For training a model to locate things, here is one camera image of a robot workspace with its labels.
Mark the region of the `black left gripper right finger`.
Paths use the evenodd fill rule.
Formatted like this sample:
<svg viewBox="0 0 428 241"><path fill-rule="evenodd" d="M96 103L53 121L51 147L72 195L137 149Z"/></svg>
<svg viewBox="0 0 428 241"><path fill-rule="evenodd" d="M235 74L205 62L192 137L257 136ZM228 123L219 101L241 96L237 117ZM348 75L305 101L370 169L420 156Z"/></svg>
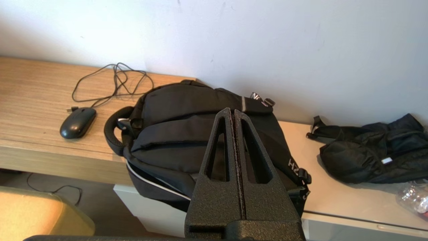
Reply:
<svg viewBox="0 0 428 241"><path fill-rule="evenodd" d="M234 239L304 241L301 218L250 118L234 111L233 130L240 208Z"/></svg>

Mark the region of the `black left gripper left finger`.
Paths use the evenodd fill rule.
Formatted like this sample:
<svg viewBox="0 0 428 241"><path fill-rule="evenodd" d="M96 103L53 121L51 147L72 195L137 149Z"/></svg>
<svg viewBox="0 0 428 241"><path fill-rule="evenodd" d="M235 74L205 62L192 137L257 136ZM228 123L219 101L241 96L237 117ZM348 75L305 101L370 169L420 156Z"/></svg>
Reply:
<svg viewBox="0 0 428 241"><path fill-rule="evenodd" d="M219 137L223 136L225 181L212 179ZM214 119L208 145L185 219L185 237L191 240L222 239L226 226L245 217L242 177L230 108Z"/></svg>

